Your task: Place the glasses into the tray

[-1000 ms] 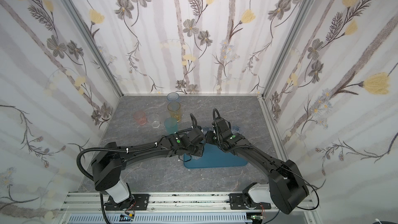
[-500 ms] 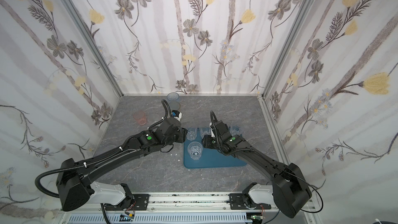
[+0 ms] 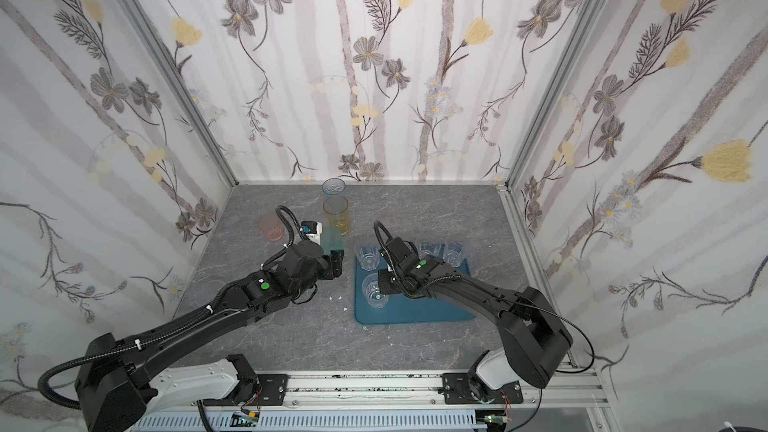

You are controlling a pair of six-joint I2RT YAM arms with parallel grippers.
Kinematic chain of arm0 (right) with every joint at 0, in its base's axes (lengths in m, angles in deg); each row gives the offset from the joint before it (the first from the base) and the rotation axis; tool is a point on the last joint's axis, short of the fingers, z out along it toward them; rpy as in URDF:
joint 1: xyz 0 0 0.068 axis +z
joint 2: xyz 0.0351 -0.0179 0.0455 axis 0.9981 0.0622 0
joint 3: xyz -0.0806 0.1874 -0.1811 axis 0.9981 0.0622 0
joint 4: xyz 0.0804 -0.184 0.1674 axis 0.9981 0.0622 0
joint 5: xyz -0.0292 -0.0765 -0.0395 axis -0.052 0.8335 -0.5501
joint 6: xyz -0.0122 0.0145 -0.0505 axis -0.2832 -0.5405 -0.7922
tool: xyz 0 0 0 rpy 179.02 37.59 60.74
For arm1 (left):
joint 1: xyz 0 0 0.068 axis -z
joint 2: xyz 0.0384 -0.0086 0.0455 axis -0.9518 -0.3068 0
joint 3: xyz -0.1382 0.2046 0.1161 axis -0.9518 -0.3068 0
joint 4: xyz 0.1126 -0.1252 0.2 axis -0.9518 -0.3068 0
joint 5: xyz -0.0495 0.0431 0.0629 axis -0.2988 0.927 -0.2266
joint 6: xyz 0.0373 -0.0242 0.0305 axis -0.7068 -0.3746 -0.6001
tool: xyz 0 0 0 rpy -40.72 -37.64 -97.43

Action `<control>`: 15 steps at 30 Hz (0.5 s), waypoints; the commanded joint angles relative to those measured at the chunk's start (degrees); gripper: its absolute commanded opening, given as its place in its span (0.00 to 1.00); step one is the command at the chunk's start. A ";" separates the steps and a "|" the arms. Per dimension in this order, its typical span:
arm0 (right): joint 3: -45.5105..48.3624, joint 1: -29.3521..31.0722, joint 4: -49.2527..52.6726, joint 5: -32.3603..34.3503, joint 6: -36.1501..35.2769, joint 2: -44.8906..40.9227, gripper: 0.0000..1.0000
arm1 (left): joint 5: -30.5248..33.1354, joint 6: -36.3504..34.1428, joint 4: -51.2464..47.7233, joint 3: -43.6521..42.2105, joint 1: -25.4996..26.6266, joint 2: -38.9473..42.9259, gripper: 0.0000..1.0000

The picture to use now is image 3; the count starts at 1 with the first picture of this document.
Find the yellow tall plastic cup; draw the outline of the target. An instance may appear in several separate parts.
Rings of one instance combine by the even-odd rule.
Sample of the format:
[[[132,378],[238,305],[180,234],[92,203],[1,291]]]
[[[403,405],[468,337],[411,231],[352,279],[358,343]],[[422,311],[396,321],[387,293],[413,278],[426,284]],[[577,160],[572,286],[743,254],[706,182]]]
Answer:
[[[323,203],[323,211],[331,227],[337,228],[342,236],[349,230],[349,202],[341,195],[331,195]]]

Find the blue tall plastic cup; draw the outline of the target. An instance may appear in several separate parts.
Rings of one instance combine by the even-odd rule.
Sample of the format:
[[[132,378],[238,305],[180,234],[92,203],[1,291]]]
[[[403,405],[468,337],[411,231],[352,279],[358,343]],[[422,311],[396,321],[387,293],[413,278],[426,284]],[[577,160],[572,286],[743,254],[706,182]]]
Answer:
[[[347,184],[339,177],[332,177],[325,180],[321,185],[321,190],[326,198],[347,196]]]

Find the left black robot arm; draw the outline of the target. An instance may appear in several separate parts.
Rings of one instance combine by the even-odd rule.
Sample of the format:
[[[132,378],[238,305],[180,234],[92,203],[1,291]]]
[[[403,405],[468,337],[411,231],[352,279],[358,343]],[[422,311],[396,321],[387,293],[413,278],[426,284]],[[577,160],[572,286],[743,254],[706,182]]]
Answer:
[[[105,334],[87,353],[75,380],[90,431],[124,431],[144,415],[187,402],[241,405],[263,387],[241,354],[212,364],[176,368],[177,361],[220,337],[297,302],[319,281],[342,274],[342,249],[325,251],[311,239],[287,246],[275,263],[225,285],[208,304],[169,323],[124,339]]]

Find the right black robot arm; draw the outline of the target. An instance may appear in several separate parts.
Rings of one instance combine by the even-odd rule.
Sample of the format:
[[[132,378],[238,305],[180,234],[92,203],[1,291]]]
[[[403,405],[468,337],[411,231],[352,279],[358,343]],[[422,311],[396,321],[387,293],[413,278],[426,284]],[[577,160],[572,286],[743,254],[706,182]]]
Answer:
[[[502,347],[472,366],[469,375],[475,382],[488,390],[513,382],[537,389],[548,386],[573,338],[542,292],[500,288],[462,274],[441,259],[422,258],[380,221],[374,222],[374,234],[386,262],[379,285],[387,293],[447,301],[494,324]]]

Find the teal plastic tray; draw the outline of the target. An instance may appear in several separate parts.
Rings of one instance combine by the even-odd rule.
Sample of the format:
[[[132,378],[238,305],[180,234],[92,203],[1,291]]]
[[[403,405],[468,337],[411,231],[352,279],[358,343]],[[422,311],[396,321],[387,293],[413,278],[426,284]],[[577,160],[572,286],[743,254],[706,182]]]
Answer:
[[[417,323],[462,322],[474,315],[447,301],[438,299],[408,299],[403,295],[387,295],[388,303],[382,309],[371,308],[361,291],[363,279],[375,272],[363,271],[355,259],[354,316],[362,325],[397,325]]]

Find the clear faceted glass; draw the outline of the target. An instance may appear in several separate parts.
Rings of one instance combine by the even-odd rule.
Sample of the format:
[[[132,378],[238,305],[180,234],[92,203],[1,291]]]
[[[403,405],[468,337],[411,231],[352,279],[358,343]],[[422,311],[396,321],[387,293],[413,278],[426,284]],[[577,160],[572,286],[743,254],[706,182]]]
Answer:
[[[363,279],[361,291],[367,304],[373,309],[382,309],[388,303],[388,296],[380,288],[377,273],[371,273]]]
[[[465,259],[464,246],[455,241],[446,242],[443,246],[443,261],[453,268],[459,268]]]
[[[421,259],[426,259],[427,257],[441,259],[443,244],[433,241],[422,241],[418,244],[417,250]]]
[[[381,263],[380,248],[373,245],[361,245],[356,249],[356,259],[363,271],[377,271]]]

